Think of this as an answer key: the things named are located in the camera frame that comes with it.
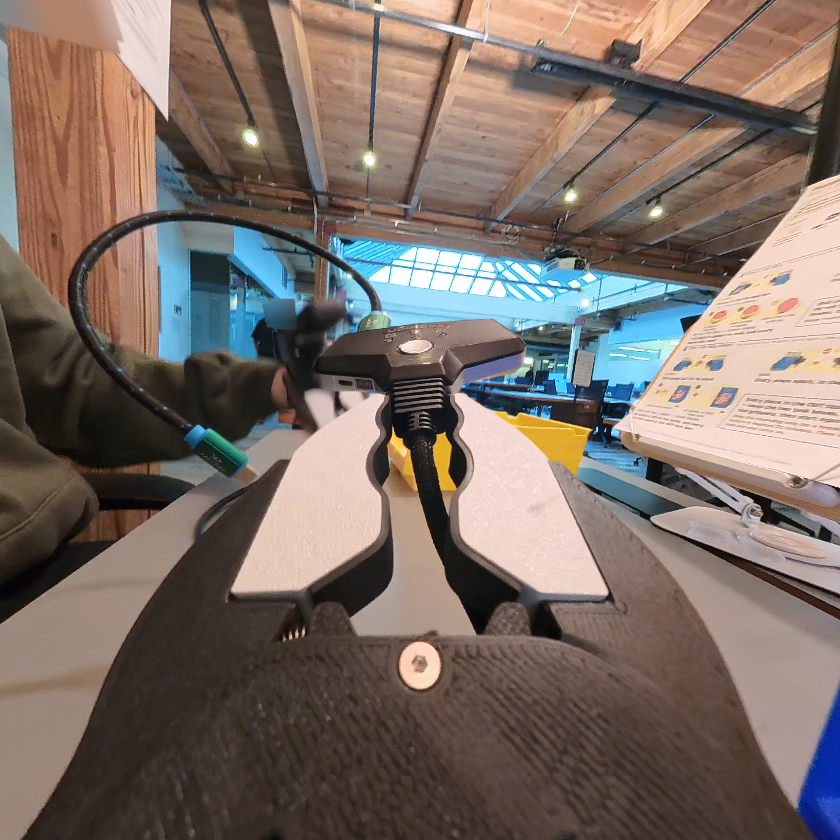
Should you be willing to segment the person's left forearm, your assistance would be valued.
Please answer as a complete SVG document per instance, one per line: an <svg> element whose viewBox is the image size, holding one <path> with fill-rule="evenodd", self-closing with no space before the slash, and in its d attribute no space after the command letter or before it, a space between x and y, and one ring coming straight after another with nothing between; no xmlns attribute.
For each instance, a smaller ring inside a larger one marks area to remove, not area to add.
<svg viewBox="0 0 840 840"><path fill-rule="evenodd" d="M277 410L270 397L277 362L242 360L230 353L199 353L182 363L154 360L121 345L112 349L129 376L188 421L230 441ZM143 408L97 368L77 421L78 442L69 451L92 468L137 466L182 459L190 448L172 426Z"/></svg>

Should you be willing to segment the printed instruction sheet board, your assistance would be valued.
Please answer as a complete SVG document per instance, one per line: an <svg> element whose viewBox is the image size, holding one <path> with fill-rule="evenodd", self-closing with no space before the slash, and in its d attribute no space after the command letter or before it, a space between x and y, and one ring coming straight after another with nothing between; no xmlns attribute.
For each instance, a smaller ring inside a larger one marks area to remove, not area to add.
<svg viewBox="0 0 840 840"><path fill-rule="evenodd" d="M839 178L808 186L618 425L623 444L838 519Z"/></svg>

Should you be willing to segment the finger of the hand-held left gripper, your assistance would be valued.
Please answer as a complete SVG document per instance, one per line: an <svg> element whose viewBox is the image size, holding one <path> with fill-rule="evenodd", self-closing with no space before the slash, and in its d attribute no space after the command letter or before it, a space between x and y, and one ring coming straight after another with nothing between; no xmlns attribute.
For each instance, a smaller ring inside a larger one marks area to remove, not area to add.
<svg viewBox="0 0 840 840"><path fill-rule="evenodd" d="M329 425L345 411L340 393L322 388L306 390L303 394L303 404L309 417L311 431L318 431Z"/></svg>

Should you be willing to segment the yellow plastic bin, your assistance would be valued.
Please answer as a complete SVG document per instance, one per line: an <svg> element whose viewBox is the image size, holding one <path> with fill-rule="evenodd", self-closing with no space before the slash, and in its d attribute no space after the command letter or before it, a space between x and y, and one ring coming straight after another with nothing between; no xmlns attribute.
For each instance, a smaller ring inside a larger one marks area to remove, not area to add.
<svg viewBox="0 0 840 840"><path fill-rule="evenodd" d="M549 461L561 463L576 474L591 433L590 429L526 413L510 415L499 411L494 414L534 443ZM434 446L434 461L443 492L456 490L456 485L448 472L451 450L451 444L446 435L438 435ZM387 452L392 465L402 475L410 489L417 491L411 453L404 442L393 435L387 446Z"/></svg>

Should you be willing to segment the black switch hub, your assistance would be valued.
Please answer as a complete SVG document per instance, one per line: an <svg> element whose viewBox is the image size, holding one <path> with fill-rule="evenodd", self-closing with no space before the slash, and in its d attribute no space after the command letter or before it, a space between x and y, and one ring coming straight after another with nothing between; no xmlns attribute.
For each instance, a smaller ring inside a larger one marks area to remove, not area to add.
<svg viewBox="0 0 840 840"><path fill-rule="evenodd" d="M313 365L335 390L381 393L393 433L443 434L450 400L469 383L516 371L525 344L493 319L359 329L337 339Z"/></svg>

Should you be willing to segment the black office chair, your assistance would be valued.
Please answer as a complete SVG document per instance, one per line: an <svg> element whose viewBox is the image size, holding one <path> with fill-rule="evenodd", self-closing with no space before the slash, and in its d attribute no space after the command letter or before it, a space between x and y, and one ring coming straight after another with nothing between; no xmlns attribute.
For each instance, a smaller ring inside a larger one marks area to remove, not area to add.
<svg viewBox="0 0 840 840"><path fill-rule="evenodd" d="M98 515L49 558L2 583L2 622L194 488L146 471L84 471L82 476L98 498Z"/></svg>

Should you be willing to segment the person's left hand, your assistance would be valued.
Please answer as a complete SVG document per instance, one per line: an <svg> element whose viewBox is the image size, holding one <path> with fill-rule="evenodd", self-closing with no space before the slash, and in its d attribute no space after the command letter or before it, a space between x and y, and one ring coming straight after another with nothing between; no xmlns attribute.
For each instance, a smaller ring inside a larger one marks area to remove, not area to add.
<svg viewBox="0 0 840 840"><path fill-rule="evenodd" d="M277 409L279 424L311 431L312 415L301 389L291 379L287 369L281 366L274 374L270 387L270 397Z"/></svg>

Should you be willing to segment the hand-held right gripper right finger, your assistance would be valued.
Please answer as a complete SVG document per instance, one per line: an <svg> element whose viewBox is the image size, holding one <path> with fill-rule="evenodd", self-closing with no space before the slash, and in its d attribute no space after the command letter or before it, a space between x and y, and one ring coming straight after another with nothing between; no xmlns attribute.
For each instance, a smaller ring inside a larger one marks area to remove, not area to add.
<svg viewBox="0 0 840 840"><path fill-rule="evenodd" d="M613 597L547 456L466 395L451 399L457 490L448 509L446 579L477 634L499 606L521 606L538 633L551 609L613 607Z"/></svg>

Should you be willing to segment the person's torso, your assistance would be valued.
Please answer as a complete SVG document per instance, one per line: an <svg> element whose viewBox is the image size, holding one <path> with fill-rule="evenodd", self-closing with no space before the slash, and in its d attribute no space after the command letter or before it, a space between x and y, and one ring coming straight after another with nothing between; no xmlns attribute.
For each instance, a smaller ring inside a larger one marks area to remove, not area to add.
<svg viewBox="0 0 840 840"><path fill-rule="evenodd" d="M63 455L76 421L84 347L70 316L3 238L1 243L1 580L47 561L98 511Z"/></svg>

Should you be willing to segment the black metal pole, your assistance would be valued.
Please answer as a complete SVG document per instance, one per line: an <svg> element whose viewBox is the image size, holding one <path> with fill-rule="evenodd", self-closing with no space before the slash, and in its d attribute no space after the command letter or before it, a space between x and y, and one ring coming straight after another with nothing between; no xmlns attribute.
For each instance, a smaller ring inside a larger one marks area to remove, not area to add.
<svg viewBox="0 0 840 840"><path fill-rule="evenodd" d="M804 185L811 186L839 174L839 32L827 74L822 110L812 144Z"/></svg>

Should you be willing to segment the grey desk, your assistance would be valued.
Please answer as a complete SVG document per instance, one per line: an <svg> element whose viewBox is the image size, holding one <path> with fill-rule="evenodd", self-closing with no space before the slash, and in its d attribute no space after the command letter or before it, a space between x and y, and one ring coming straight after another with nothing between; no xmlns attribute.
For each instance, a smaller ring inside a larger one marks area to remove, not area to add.
<svg viewBox="0 0 840 840"><path fill-rule="evenodd" d="M199 487L2 624L1 837L20 838L64 773L131 626L190 547L200 514L233 484ZM471 625L401 477L391 499L392 582L356 614L361 634L466 634ZM606 504L682 587L725 658L757 739L792 803L838 687L838 619L717 555Z"/></svg>

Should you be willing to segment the blue plastic object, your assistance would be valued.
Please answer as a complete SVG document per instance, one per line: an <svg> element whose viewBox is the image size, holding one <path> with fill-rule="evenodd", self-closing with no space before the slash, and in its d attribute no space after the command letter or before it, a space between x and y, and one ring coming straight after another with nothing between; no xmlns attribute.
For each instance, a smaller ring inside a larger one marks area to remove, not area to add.
<svg viewBox="0 0 840 840"><path fill-rule="evenodd" d="M815 838L839 838L838 692L805 777L798 812Z"/></svg>

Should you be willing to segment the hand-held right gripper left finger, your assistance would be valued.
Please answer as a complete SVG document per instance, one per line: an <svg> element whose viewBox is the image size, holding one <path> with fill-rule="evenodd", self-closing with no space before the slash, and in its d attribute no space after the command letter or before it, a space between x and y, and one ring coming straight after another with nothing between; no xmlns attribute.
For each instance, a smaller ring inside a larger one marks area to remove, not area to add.
<svg viewBox="0 0 840 840"><path fill-rule="evenodd" d="M294 602L309 617L336 602L353 616L390 584L389 399L371 395L318 430L286 468L230 594Z"/></svg>

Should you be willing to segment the wooden office desk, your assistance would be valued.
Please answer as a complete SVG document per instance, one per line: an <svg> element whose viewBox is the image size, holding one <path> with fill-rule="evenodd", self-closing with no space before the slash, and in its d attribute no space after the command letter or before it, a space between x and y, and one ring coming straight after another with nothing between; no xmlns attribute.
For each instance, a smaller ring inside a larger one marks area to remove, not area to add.
<svg viewBox="0 0 840 840"><path fill-rule="evenodd" d="M633 401L610 396L598 400L586 395L557 395L490 381L468 384L462 391L491 411L511 416L520 413L541 416L548 412L548 418L553 421L589 429L595 429L603 419L608 424L617 423L634 405Z"/></svg>

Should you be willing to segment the white sheet stand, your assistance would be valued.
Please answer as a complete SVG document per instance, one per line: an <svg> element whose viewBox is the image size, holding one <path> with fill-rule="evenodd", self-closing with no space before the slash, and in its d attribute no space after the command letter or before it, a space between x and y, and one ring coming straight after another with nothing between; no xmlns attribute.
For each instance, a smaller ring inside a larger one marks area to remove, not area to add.
<svg viewBox="0 0 840 840"><path fill-rule="evenodd" d="M839 595L838 543L814 538L803 525L790 530L768 523L755 499L719 479L680 467L676 472L706 489L724 508L693 506L661 513L651 518L657 528Z"/></svg>

